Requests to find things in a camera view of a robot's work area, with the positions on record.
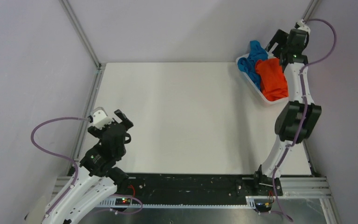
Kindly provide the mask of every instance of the red wire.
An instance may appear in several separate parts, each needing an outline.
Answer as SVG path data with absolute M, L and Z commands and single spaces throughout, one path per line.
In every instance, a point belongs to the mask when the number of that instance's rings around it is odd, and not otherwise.
M 128 188 L 132 189 L 132 192 L 133 192 L 132 196 L 135 197 L 135 188 L 134 188 L 134 186 L 130 185 L 130 186 L 128 186 Z

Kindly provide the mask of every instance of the white wall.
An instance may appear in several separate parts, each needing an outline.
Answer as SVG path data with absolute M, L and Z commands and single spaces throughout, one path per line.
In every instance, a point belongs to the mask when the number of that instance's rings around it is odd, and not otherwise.
M 312 97 L 322 115 L 309 139 L 317 170 L 329 180 L 344 223 L 358 223 L 358 1 L 322 1 L 315 18 L 330 21 L 337 30 L 335 52 L 310 67 Z M 332 45 L 327 26 L 310 22 L 309 61 Z
M 102 62 L 234 62 L 310 0 L 70 0 Z
M 66 162 L 35 148 L 37 124 L 81 116 L 93 67 L 59 1 L 0 1 L 0 224 L 22 223 Z M 78 121 L 42 128 L 36 141 L 70 154 Z

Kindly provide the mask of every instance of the metal plate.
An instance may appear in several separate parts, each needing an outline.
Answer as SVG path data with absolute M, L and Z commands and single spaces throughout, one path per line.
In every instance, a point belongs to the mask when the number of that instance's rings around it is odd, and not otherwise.
M 318 199 L 281 200 L 295 223 L 326 223 Z M 261 214 L 251 209 L 144 209 L 134 215 L 100 212 L 87 215 L 79 224 L 278 224 L 288 223 L 280 215 Z

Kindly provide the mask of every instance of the white panel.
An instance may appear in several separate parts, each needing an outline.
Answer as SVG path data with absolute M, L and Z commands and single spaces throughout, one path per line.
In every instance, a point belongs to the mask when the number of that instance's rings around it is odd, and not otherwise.
M 338 42 L 331 57 L 308 72 L 315 104 L 322 106 L 310 153 L 329 180 L 343 223 L 358 223 L 358 1 L 322 1 L 315 18 L 331 22 Z M 333 35 L 324 24 L 309 26 L 312 62 L 331 48 Z
M 0 224 L 21 224 L 50 198 L 67 163 L 30 141 L 39 123 L 81 116 L 95 74 L 59 1 L 0 0 Z M 36 142 L 69 155 L 79 121 L 42 127 Z
M 310 0 L 71 0 L 102 62 L 233 62 Z
M 117 165 L 141 173 L 254 173 L 285 103 L 264 107 L 241 75 L 235 63 L 108 63 L 95 106 L 110 116 L 120 109 L 134 123 Z M 96 142 L 87 134 L 81 156 Z M 310 174 L 302 145 L 286 159 L 283 174 Z

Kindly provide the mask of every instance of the clothing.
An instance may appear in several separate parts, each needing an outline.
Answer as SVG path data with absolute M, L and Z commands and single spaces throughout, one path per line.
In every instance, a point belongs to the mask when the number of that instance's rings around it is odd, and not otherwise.
M 256 72 L 261 77 L 261 91 L 267 100 L 275 101 L 289 96 L 288 83 L 279 65 L 279 58 L 257 61 Z
M 253 81 L 256 87 L 260 90 L 261 78 L 256 73 L 255 66 L 258 60 L 267 60 L 268 54 L 258 41 L 250 42 L 250 53 L 248 58 L 240 58 L 238 60 L 238 68 L 240 71 L 246 72 L 249 78 Z

